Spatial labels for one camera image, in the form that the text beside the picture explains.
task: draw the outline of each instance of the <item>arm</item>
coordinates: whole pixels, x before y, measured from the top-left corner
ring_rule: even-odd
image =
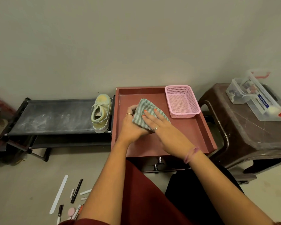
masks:
[[[131,106],[127,112],[133,113],[136,108],[137,105]],[[121,133],[78,219],[89,218],[120,225],[127,149],[133,141],[147,133],[132,123],[131,115],[126,115]]]
[[[144,121],[151,129],[157,127],[155,132],[165,145],[166,152],[184,159],[195,146],[157,110],[154,112],[158,118],[144,111]],[[201,151],[191,157],[189,165],[225,225],[274,224]]]

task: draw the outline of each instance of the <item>red tray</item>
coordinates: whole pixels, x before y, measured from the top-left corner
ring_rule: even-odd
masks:
[[[211,153],[217,149],[202,113],[192,118],[171,118],[165,96],[165,87],[118,87],[116,89],[111,148],[113,148],[120,133],[127,108],[138,104],[144,98],[160,108],[172,125],[179,129],[195,146],[199,146],[202,152]],[[168,153],[162,149],[158,136],[153,133],[142,136],[132,143],[128,148],[126,157],[162,155],[168,155]]]

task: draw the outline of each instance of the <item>plastic container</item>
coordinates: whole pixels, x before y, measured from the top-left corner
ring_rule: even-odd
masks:
[[[249,70],[240,86],[257,94],[247,104],[258,120],[281,121],[281,70]]]
[[[165,94],[172,118],[192,118],[201,112],[196,97],[188,85],[169,85]]]
[[[257,94],[249,94],[245,88],[241,86],[243,78],[234,78],[226,90],[226,93],[233,104],[245,104]]]

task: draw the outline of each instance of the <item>stain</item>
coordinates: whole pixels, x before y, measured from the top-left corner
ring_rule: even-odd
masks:
[[[276,197],[281,197],[281,191],[280,190],[275,190]]]
[[[265,187],[270,187],[271,184],[268,181],[263,181]]]

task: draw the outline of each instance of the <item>pink basket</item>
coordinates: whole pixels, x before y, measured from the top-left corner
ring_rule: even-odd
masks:
[[[201,112],[190,86],[169,85],[165,94],[172,118],[192,118]]]

